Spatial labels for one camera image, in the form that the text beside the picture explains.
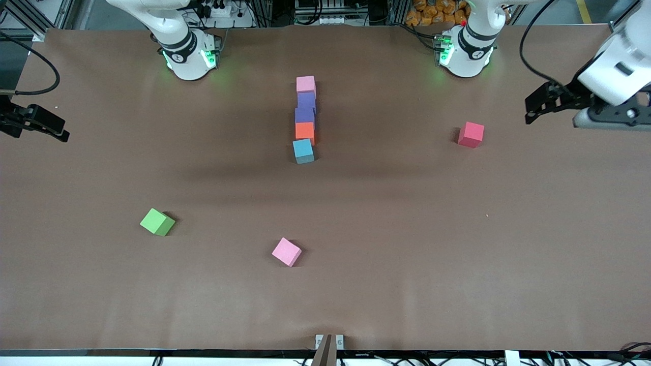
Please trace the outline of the brown table cover sheet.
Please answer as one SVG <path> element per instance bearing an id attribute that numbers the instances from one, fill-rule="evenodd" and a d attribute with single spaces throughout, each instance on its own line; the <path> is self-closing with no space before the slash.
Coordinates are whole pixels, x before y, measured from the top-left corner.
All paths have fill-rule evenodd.
<path id="1" fill-rule="evenodd" d="M 400 28 L 237 29 L 185 82 L 144 30 L 51 31 L 36 49 L 61 83 L 16 102 L 71 136 L 0 135 L 0 348 L 651 342 L 651 132 L 526 125 L 521 33 L 459 79 Z M 167 236 L 140 227 L 151 208 Z"/>

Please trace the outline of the brown pole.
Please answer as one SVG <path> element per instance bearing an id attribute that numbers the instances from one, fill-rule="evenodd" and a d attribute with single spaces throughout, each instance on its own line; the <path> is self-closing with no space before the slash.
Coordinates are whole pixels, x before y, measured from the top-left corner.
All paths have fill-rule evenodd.
<path id="1" fill-rule="evenodd" d="M 312 358 L 311 366 L 337 366 L 337 348 L 335 335 L 324 335 L 319 348 Z"/>

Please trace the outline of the grey aluminium frame profile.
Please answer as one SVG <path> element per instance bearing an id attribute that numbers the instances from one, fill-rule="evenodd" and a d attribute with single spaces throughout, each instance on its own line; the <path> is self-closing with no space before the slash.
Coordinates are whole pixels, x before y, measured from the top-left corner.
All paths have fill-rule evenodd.
<path id="1" fill-rule="evenodd" d="M 612 6 L 607 12 L 607 23 L 616 25 L 628 19 L 641 7 L 642 1 L 643 0 L 613 0 Z"/>
<path id="2" fill-rule="evenodd" d="M 49 28 L 70 28 L 83 0 L 0 0 L 0 31 L 42 42 Z"/>

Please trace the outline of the grey base connector box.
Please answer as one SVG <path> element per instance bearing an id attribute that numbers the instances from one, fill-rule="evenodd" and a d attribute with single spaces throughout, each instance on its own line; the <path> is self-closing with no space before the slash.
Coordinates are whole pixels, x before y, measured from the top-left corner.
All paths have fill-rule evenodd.
<path id="1" fill-rule="evenodd" d="M 201 55 L 204 58 L 205 65 L 210 69 L 215 69 L 219 62 L 222 47 L 222 38 L 211 34 L 204 33 Z"/>
<path id="2" fill-rule="evenodd" d="M 439 67 L 448 65 L 451 55 L 454 52 L 454 41 L 451 31 L 444 31 L 441 34 L 434 35 L 433 47 L 435 48 L 436 65 Z"/>

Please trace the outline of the white socket strip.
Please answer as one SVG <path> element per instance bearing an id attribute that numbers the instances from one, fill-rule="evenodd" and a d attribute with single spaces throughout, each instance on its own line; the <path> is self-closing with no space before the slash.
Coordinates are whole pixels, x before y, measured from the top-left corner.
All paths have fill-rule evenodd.
<path id="1" fill-rule="evenodd" d="M 341 25 L 348 11 L 346 0 L 293 0 L 296 25 Z"/>

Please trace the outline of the white power strip with plugs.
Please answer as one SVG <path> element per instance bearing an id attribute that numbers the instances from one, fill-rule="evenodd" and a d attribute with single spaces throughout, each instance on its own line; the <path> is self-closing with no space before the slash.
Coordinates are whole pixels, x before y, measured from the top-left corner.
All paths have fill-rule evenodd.
<path id="1" fill-rule="evenodd" d="M 240 18 L 242 10 L 232 0 L 192 0 L 200 19 Z"/>

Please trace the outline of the orange foam cube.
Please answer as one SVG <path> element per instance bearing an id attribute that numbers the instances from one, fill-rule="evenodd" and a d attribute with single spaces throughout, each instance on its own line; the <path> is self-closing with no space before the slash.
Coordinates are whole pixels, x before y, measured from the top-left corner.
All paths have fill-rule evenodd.
<path id="1" fill-rule="evenodd" d="M 299 122 L 294 125 L 295 140 L 309 140 L 312 146 L 315 146 L 315 123 Z"/>

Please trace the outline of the red foam cube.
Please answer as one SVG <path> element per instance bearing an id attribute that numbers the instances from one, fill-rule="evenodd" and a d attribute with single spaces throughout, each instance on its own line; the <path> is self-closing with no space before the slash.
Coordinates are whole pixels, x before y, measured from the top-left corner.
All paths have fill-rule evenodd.
<path id="1" fill-rule="evenodd" d="M 477 148 L 484 139 L 484 132 L 484 125 L 466 122 L 460 129 L 457 144 L 468 148 Z"/>

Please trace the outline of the light blue foam cube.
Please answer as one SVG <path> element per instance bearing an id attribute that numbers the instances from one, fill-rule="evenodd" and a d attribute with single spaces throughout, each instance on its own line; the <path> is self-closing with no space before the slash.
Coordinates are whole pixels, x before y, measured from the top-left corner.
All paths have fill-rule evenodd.
<path id="1" fill-rule="evenodd" d="M 315 161 L 311 139 L 299 139 L 292 142 L 293 155 L 297 164 L 309 164 Z"/>

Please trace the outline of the orange fruit pile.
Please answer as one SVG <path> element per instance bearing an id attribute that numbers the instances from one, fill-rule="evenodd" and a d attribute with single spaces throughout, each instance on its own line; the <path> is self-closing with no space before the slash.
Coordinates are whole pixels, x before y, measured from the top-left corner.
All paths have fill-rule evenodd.
<path id="1" fill-rule="evenodd" d="M 465 25 L 470 12 L 470 3 L 466 0 L 411 0 L 404 23 L 408 27 L 436 23 Z"/>

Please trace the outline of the green foam cube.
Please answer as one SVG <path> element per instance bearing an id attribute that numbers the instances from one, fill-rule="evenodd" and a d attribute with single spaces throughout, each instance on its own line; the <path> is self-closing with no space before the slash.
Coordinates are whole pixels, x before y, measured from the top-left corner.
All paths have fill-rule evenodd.
<path id="1" fill-rule="evenodd" d="M 157 236 L 167 236 L 176 221 L 162 211 L 151 208 L 140 221 L 140 227 Z"/>

